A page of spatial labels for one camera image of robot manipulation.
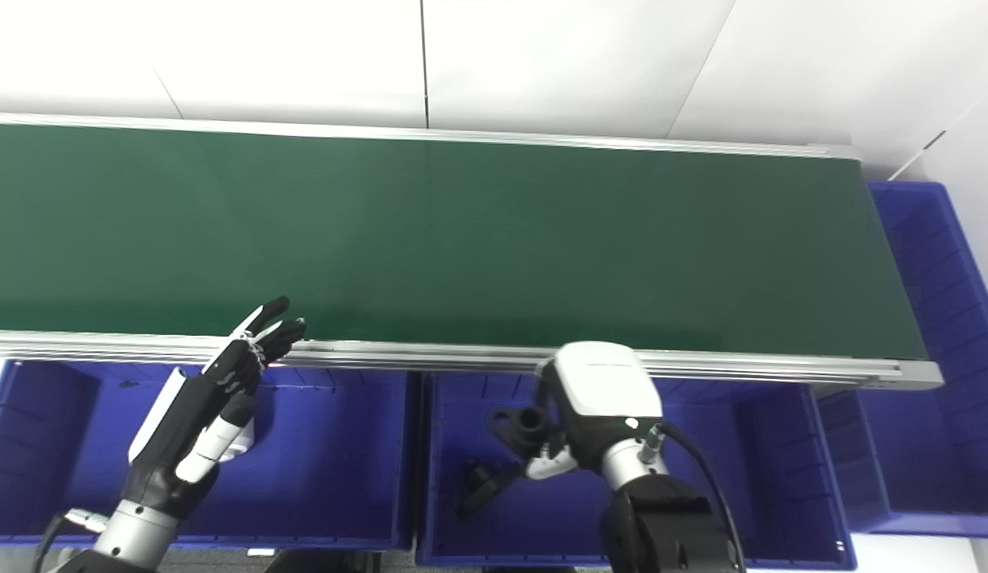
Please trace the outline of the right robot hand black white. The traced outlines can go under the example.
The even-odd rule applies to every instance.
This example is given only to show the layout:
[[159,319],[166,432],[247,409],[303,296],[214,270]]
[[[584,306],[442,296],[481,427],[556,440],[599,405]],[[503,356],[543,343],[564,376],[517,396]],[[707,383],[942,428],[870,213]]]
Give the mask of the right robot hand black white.
[[537,367],[535,405],[556,412],[547,442],[526,463],[531,480],[595,472],[611,490],[668,473],[662,460],[662,401],[634,349],[569,342]]

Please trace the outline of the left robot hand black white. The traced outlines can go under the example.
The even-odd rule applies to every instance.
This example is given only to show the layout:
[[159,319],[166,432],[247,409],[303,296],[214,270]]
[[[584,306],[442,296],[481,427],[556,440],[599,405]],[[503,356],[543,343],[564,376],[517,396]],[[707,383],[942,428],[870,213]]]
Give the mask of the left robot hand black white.
[[290,305],[279,296],[257,307],[198,374],[183,376],[131,463],[122,500],[134,505],[133,513],[185,521],[207,497],[228,449],[224,438],[210,446],[211,429],[245,427],[264,371],[304,338],[304,319],[279,319]]

